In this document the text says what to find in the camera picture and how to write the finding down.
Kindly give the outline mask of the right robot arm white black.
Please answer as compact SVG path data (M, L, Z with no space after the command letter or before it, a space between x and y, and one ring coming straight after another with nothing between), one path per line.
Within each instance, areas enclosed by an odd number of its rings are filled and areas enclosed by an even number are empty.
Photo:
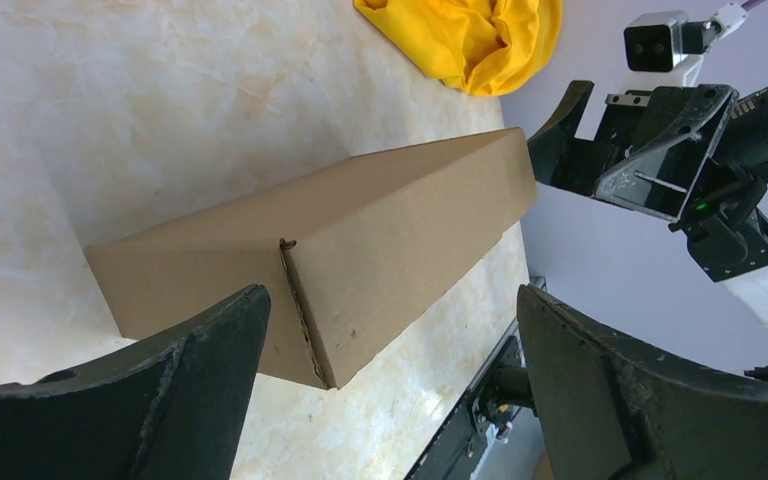
M768 87L659 86L606 98L593 139L577 130L594 85L571 82L529 139L538 182L664 221L691 258L768 331ZM750 371L768 381L768 366Z

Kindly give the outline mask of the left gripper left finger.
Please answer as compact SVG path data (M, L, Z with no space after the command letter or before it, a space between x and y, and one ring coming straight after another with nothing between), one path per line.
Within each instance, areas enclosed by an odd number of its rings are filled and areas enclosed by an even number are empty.
M226 479L264 347L250 285L160 333L0 385L0 479Z

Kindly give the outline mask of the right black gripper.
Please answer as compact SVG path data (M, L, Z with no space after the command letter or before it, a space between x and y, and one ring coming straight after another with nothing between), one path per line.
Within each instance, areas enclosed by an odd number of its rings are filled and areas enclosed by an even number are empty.
M594 88L570 82L531 136L537 182L665 220L714 282L768 266L768 86L628 90L605 99L597 137L576 132Z

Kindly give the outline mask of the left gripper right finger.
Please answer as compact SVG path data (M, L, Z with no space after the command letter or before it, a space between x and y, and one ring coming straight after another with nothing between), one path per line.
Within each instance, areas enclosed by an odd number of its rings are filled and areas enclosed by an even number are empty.
M768 382L674 355L523 285L517 321L558 479L768 479Z

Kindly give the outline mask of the brown cardboard box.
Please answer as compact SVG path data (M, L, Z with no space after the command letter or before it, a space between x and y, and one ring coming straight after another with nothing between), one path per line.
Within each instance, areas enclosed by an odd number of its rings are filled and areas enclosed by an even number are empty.
M535 200L526 136L511 128L356 156L85 255L134 340L264 286L259 372L341 388Z

